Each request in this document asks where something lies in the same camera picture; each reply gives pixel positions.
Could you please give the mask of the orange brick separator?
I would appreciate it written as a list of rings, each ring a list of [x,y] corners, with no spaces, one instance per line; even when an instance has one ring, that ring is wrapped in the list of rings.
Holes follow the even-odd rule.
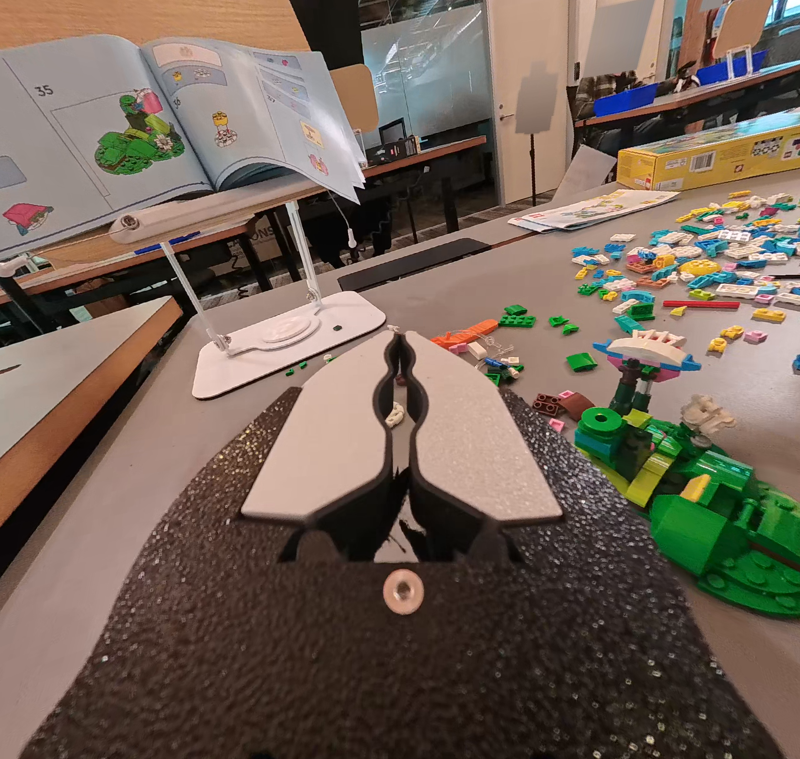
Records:
[[[492,334],[498,326],[497,320],[487,319],[465,329],[448,331],[445,334],[437,335],[432,337],[431,341],[446,350],[450,350],[456,345],[469,344],[479,338],[484,338]]]

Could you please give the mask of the open lego instruction booklet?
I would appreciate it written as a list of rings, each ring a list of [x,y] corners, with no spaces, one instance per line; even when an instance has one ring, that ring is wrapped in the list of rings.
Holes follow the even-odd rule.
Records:
[[[286,174],[353,202],[364,186],[322,54],[200,37],[3,50],[1,154],[2,259]]]

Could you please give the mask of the grey table with wooden edge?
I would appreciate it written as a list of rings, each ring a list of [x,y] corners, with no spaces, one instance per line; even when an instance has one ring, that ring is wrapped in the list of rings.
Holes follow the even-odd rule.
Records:
[[[2,348],[1,523],[182,314],[160,297]]]

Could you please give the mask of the black device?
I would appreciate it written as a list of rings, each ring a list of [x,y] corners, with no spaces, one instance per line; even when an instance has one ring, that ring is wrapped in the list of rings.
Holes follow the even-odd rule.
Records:
[[[421,151],[419,138],[409,135],[396,142],[382,143],[365,151],[368,167],[388,165],[405,158],[416,156]]]

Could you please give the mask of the brown lego brick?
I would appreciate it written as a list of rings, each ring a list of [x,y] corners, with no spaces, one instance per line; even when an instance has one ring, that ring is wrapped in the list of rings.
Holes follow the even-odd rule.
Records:
[[[567,416],[574,422],[579,422],[583,414],[594,407],[595,404],[588,397],[570,391],[560,395],[537,394],[531,403],[535,412],[548,418]]]

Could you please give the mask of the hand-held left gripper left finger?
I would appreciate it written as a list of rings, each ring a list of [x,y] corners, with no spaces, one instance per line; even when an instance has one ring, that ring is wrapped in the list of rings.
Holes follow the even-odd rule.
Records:
[[[242,505],[244,517],[326,528],[382,519],[401,342],[380,331],[304,383]]]

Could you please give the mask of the yellow lego box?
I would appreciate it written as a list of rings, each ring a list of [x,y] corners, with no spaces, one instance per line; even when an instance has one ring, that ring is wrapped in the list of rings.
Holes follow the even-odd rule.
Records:
[[[625,149],[617,182],[680,192],[799,167],[799,108]]]

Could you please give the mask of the pile of lego pieces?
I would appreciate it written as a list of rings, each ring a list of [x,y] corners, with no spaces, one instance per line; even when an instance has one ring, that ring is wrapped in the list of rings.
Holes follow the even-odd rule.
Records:
[[[599,362],[659,381],[697,373],[739,343],[765,345],[798,327],[798,203],[748,190],[679,213],[639,237],[615,232],[602,247],[576,248],[576,295],[602,305],[610,335]]]

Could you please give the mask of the wooden board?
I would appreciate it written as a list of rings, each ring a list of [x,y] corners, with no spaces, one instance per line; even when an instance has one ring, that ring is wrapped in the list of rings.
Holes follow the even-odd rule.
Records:
[[[379,115],[370,69],[354,64],[329,72],[350,128],[362,134],[374,131]]]

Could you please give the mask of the green lego lily pad model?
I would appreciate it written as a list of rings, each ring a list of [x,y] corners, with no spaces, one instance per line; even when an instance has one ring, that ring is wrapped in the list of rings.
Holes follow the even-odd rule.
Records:
[[[649,412],[654,384],[701,369],[684,342],[638,325],[596,342],[621,376],[610,404],[581,414],[575,447],[700,589],[757,614],[798,620],[798,502],[714,443],[736,421],[711,396],[694,394],[678,422]]]

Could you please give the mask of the wooden book stand white legs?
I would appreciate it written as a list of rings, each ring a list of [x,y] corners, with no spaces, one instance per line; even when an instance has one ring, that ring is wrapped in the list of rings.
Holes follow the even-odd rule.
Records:
[[[754,74],[753,47],[763,33],[774,0],[732,0],[722,18],[712,56],[724,59],[725,81],[735,79],[735,55],[745,56],[745,76]]]

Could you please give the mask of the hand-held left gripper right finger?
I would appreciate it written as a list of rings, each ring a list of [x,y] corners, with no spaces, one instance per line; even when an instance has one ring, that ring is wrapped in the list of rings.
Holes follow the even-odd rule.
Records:
[[[498,388],[417,332],[404,334],[409,462],[425,492],[501,526],[553,522],[563,510]]]

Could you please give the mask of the plaid jacket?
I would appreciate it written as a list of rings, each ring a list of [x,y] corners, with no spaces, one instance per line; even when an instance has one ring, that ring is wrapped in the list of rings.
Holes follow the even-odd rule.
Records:
[[[582,78],[576,88],[572,105],[574,122],[591,119],[594,116],[594,102],[605,97],[624,92],[630,88],[653,83],[642,82],[634,71],[621,74],[603,74]]]

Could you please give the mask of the closed lego instruction booklet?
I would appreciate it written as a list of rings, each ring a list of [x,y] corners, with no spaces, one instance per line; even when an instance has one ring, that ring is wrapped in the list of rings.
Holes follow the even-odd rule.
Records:
[[[575,204],[512,217],[508,223],[537,234],[554,230],[575,231],[647,210],[678,195],[678,192],[620,189]]]

